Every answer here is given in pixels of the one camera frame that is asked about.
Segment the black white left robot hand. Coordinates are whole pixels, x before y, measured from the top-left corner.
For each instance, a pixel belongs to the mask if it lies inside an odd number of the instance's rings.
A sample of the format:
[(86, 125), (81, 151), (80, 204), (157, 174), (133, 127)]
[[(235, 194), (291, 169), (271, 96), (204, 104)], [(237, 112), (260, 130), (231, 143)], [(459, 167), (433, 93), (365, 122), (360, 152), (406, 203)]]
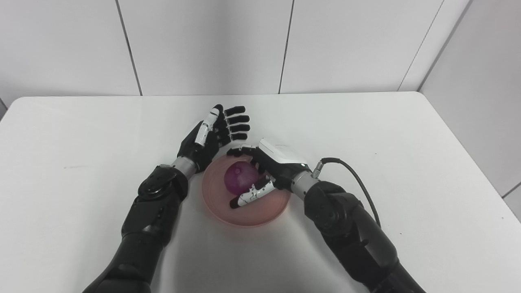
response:
[(205, 171), (220, 148), (245, 141), (250, 131), (250, 117), (245, 112), (242, 105), (228, 109), (215, 105), (183, 139), (173, 167), (190, 177)]

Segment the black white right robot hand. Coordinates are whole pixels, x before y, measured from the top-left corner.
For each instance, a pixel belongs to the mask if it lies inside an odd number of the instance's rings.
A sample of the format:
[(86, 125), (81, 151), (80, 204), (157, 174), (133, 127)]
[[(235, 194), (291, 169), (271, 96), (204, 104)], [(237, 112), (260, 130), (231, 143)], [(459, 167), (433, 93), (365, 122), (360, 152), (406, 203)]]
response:
[(309, 189), (318, 182), (311, 178), (313, 173), (307, 161), (286, 145), (272, 144), (261, 139), (257, 146), (242, 144), (227, 151), (228, 156), (250, 156), (261, 170), (262, 178), (257, 180), (245, 193), (230, 201), (230, 207), (240, 208), (268, 193), (287, 190), (301, 200)]

